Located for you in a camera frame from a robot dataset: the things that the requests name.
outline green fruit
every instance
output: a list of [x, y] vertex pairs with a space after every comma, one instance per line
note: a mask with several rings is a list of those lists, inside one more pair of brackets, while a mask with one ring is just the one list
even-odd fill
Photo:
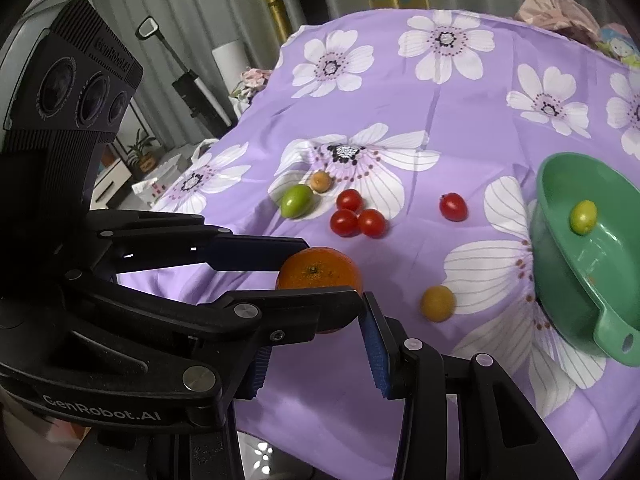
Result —
[[589, 234], [596, 227], [598, 221], [598, 209], [591, 200], [578, 202], [569, 216], [571, 230], [581, 236]]
[[280, 202], [280, 214], [284, 218], [297, 218], [303, 215], [313, 199], [314, 192], [306, 184], [296, 184], [286, 190]]

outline plastic basin handle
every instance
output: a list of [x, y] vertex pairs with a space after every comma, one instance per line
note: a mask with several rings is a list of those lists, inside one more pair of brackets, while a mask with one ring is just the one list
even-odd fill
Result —
[[593, 339], [602, 350], [626, 366], [640, 366], [640, 332], [626, 323], [613, 309], [604, 308]]

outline purple tablecloth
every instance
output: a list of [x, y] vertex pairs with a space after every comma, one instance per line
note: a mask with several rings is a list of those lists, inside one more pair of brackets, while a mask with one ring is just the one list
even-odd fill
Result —
[[[294, 34], [239, 126], [156, 209], [348, 254], [410, 336], [443, 353], [494, 355], [580, 478], [596, 480], [640, 418], [640, 370], [577, 352], [549, 325], [534, 298], [527, 210], [536, 170], [555, 152], [596, 156], [640, 184], [639, 104], [640, 76], [522, 23], [438, 10], [352, 14]], [[284, 189], [318, 169], [335, 177], [332, 191], [306, 217], [281, 218]], [[389, 219], [384, 238], [332, 234], [346, 187]], [[468, 220], [440, 215], [447, 192], [466, 199]], [[188, 303], [274, 280], [207, 266], [121, 276]], [[439, 283], [458, 307], [432, 324], [417, 305]], [[355, 323], [274, 349], [257, 399], [237, 412], [240, 429], [341, 480], [391, 477], [402, 402], [375, 389]]]

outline red tomato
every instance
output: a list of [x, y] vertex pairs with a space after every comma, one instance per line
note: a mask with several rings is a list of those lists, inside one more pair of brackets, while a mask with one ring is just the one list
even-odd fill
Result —
[[440, 212], [452, 222], [462, 222], [469, 216], [465, 199], [458, 193], [447, 193], [440, 197]]
[[345, 189], [338, 198], [335, 199], [335, 206], [338, 209], [349, 209], [357, 211], [362, 207], [362, 197], [355, 189]]
[[353, 211], [338, 209], [331, 215], [329, 225], [331, 226], [331, 231], [338, 236], [349, 236], [358, 230], [358, 217]]
[[358, 216], [358, 227], [371, 238], [378, 238], [386, 230], [386, 220], [380, 211], [365, 209]]

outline green basin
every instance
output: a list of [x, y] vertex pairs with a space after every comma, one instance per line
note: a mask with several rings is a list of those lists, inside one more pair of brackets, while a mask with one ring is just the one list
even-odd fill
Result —
[[[575, 348], [640, 366], [640, 192], [590, 156], [557, 153], [538, 171], [531, 221], [536, 292], [558, 332]], [[591, 233], [569, 215], [591, 200]]]

